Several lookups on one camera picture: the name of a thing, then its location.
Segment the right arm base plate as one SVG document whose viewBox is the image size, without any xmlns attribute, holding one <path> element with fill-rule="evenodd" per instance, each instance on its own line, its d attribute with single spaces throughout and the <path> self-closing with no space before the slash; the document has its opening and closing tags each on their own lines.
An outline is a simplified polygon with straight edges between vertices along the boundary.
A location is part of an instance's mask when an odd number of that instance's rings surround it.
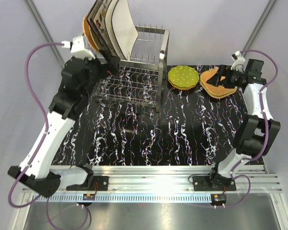
<svg viewBox="0 0 288 230">
<path fill-rule="evenodd" d="M 213 191 L 236 191 L 235 181 L 223 176 L 193 176 L 193 189 L 196 192 L 213 192 Z"/>
</svg>

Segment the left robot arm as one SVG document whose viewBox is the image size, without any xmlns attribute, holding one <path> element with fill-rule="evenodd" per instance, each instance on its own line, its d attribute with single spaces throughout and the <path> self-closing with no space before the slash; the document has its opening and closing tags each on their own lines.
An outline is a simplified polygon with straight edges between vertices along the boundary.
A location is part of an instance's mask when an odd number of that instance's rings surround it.
<svg viewBox="0 0 288 230">
<path fill-rule="evenodd" d="M 51 197 L 58 189 L 89 190 L 94 187 L 94 172 L 89 166 L 55 170 L 52 161 L 69 130 L 88 106 L 95 85 L 117 74 L 120 58 L 100 50 L 105 63 L 93 55 L 73 56 L 61 71 L 62 81 L 46 114 L 45 127 L 33 149 L 19 166 L 12 166 L 8 175 L 43 197 Z"/>
</svg>

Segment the yellow polka dot plate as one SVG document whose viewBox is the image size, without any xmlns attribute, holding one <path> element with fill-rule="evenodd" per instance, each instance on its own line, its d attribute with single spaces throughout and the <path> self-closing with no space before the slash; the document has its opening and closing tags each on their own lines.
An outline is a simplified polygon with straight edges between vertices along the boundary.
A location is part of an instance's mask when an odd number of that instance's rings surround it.
<svg viewBox="0 0 288 230">
<path fill-rule="evenodd" d="M 178 86 L 178 85 L 172 83 L 171 81 L 168 81 L 168 82 L 170 83 L 170 85 L 172 87 L 174 87 L 175 89 L 179 89 L 179 90 L 190 90 L 190 89 L 194 88 L 198 83 L 198 81 L 197 81 L 195 84 L 189 84 L 188 86 Z"/>
</svg>

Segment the green polka dot plate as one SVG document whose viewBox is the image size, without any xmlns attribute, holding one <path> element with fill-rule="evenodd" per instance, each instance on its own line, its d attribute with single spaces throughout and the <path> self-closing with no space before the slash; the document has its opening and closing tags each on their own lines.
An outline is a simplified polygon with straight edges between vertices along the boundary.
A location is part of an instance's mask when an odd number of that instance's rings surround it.
<svg viewBox="0 0 288 230">
<path fill-rule="evenodd" d="M 195 84 L 199 79 L 199 73 L 189 66 L 176 66 L 168 72 L 168 81 L 178 86 Z"/>
</svg>

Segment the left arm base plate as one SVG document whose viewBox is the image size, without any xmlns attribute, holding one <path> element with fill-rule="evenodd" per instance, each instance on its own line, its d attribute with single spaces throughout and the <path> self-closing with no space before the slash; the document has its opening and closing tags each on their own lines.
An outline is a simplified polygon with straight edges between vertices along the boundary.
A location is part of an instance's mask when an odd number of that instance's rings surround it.
<svg viewBox="0 0 288 230">
<path fill-rule="evenodd" d="M 93 176 L 86 184 L 70 185 L 66 187 L 67 191 L 107 191 L 108 190 L 109 177 L 108 176 Z"/>
</svg>

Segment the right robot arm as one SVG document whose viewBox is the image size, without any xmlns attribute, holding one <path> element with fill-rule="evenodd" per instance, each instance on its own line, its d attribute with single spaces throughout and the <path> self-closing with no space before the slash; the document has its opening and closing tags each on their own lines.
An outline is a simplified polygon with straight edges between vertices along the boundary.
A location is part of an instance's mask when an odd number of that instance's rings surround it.
<svg viewBox="0 0 288 230">
<path fill-rule="evenodd" d="M 263 65 L 256 59 L 250 59 L 246 68 L 242 64 L 220 65 L 207 81 L 226 89 L 241 88 L 248 111 L 234 137 L 232 151 L 210 171 L 207 183 L 213 190 L 232 186 L 239 167 L 266 155 L 280 131 L 280 122 L 272 118 L 268 108 L 267 81 L 261 77 Z"/>
</svg>

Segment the white square plate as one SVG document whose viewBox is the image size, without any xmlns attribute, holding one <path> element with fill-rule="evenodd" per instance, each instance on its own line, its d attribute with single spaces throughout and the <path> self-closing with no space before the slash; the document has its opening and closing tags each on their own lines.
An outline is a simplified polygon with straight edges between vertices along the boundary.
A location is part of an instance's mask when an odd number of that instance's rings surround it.
<svg viewBox="0 0 288 230">
<path fill-rule="evenodd" d="M 131 60 L 132 49 L 139 34 L 132 20 L 127 0 L 115 2 L 111 22 L 120 53 L 126 60 Z"/>
</svg>

